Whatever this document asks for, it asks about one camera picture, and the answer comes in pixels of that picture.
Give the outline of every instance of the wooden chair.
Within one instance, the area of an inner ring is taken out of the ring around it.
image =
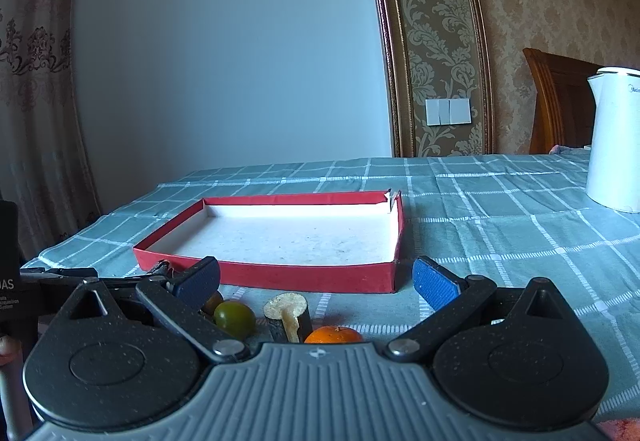
[[[530,47],[522,51],[538,90],[529,153],[591,145],[596,104],[587,78],[602,66]]]

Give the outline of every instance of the kettle lid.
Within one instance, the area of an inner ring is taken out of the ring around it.
[[[600,69],[598,69],[598,74],[602,73],[617,73],[620,75],[640,77],[640,71],[636,69],[629,69],[627,67],[601,67]]]

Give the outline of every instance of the white kettle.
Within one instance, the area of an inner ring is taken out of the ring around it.
[[[587,195],[640,212],[640,71],[603,67],[588,79],[596,100]]]

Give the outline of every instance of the tablecloth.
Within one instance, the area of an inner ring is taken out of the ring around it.
[[[428,255],[460,276],[558,286],[606,357],[610,385],[596,421],[640,415],[640,214],[604,208],[585,192],[589,152],[546,156],[370,158],[193,172],[127,204],[27,265],[93,266],[102,277],[140,272],[131,247],[204,196],[399,190],[406,233],[396,294],[305,294],[316,326],[345,325],[381,344],[433,310],[411,284]],[[278,293],[222,286],[262,316]],[[258,320],[254,342],[269,339]]]

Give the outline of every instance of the pink cloth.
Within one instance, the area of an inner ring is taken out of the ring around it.
[[[612,441],[640,441],[640,419],[614,419],[598,423],[598,427]]]

